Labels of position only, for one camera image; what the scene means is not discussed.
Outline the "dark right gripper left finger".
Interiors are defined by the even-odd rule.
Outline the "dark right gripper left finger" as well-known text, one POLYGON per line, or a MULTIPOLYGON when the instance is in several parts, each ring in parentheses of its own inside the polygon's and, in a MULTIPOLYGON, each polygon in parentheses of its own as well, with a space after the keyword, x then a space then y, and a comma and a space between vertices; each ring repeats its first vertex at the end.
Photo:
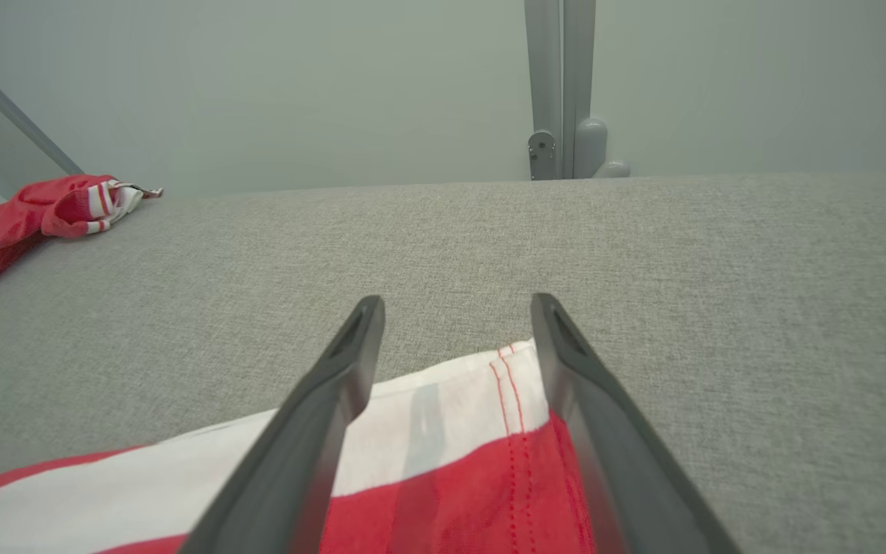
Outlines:
POLYGON ((369 403, 385 328, 360 299, 182 545, 183 553, 316 553, 347 428, 369 403))

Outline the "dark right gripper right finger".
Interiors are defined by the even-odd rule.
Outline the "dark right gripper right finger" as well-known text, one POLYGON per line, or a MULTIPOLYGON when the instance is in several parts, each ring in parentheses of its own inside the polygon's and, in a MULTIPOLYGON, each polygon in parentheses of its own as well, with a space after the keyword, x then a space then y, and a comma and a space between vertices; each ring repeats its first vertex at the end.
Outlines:
POLYGON ((532 296, 546 402, 568 428, 600 553, 738 553, 716 512, 566 309, 532 296))

